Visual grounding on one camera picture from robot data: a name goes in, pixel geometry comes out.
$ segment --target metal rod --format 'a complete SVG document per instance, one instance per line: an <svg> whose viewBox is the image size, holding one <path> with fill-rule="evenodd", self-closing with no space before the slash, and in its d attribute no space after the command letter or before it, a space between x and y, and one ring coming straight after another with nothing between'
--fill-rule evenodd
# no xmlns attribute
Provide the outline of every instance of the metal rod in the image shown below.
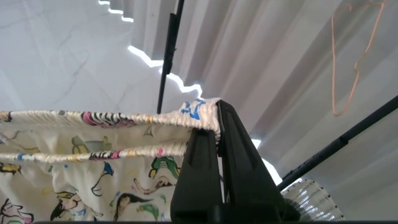
<svg viewBox="0 0 398 224"><path fill-rule="evenodd" d="M368 127L374 125L380 121L383 117L387 116L394 110L398 108L398 96L394 97L392 100L388 101L385 105L381 106L375 112L371 113L365 119L360 121L358 124L353 126L339 138L332 141L327 147L323 148L321 151L317 152L314 156L309 158L303 164L299 165L296 169L290 171L282 178L282 183L278 185L279 190L285 189L291 183L293 183L298 178L302 177L304 174L312 170L314 167L319 165L321 162L328 159L334 153L338 152L344 146L348 144L348 141L353 139L355 136L359 135Z"/></svg>
<svg viewBox="0 0 398 224"><path fill-rule="evenodd" d="M160 78L159 98L157 100L158 114L162 112L166 76L170 74L173 66L173 56L175 51L175 44L177 42L178 28L180 27L183 5L184 0L179 0L177 6L177 14L170 13L169 28L167 29L166 47L164 51L162 77Z"/></svg>

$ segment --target black tube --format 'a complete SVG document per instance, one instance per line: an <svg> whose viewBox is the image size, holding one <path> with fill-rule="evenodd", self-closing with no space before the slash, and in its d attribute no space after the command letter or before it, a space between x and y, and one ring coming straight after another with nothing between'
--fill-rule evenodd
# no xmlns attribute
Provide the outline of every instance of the black tube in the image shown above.
<svg viewBox="0 0 398 224"><path fill-rule="evenodd" d="M348 141L353 139L355 136L359 135L361 132L366 130L368 127L374 125L376 122L380 121L383 117L387 116L394 110L398 108L398 96L394 97L392 100L388 101L385 105L381 106L375 112L371 113L365 119L360 121L358 124L353 126L338 139L335 139L327 147L323 148L321 151L317 152L314 156L306 160L303 164L299 165L296 169L290 171L282 178L282 183L277 187L279 190L285 189L291 183L293 183L298 178L302 177L304 174L312 170L314 167L319 165L321 162L328 159L334 153L338 152L344 146L348 144Z"/></svg>
<svg viewBox="0 0 398 224"><path fill-rule="evenodd" d="M164 50L162 77L160 78L159 98L157 100L158 114L162 112L166 76L170 74L173 66L173 56L175 51L175 44L177 42L178 28L180 27L183 5L184 0L179 0L177 6L177 14L170 13L169 28L167 29L166 47Z"/></svg>

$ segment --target orange wire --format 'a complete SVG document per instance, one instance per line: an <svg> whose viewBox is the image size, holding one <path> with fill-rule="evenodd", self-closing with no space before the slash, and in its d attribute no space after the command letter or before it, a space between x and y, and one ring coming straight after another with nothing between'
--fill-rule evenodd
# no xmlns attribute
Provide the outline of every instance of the orange wire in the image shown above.
<svg viewBox="0 0 398 224"><path fill-rule="evenodd" d="M384 0L383 3L375 3L375 2L370 2L370 4L373 5L380 5L380 10L379 10L379 14L377 15L376 21L374 23L373 26L373 30L372 30L372 34L371 34L371 38L369 39L368 42L368 46L366 47L365 51L362 53L362 55L359 57L359 59L355 62L354 64L354 69L356 71L356 78L353 84L353 88L351 89L351 93L349 94L349 98L346 102L346 104L344 105L344 108L340 111L340 112L336 112L336 103L335 103L335 77L336 77L336 52L335 52L335 22L334 22L334 18L335 18L335 13L333 13L333 15L331 16L331 52L333 54L333 68L332 68L332 73L331 73L331 106L333 108L333 115L334 116L340 116L342 115L348 108L349 103L351 102L351 99L354 95L355 89L356 89L356 85L358 84L358 80L359 80L359 69L358 69L358 63L362 60L362 58L366 55L366 53L368 52L369 48L372 45L372 41L374 38L374 35L376 33L376 29L379 25L379 20L381 17L381 13L383 12L384 6L386 5L387 0ZM353 7L350 4L344 4L342 6L348 6L349 7L349 11L352 11Z"/></svg>

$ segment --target fabric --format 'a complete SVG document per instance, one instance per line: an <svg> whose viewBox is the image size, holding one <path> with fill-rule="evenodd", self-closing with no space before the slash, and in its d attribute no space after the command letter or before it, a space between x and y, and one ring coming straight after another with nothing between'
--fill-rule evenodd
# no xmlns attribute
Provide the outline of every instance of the fabric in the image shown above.
<svg viewBox="0 0 398 224"><path fill-rule="evenodd" d="M345 220L330 194L313 180L300 180L281 194L300 212L300 221Z"/></svg>
<svg viewBox="0 0 398 224"><path fill-rule="evenodd" d="M220 137L217 101L158 115L0 113L0 224L168 220L192 128Z"/></svg>

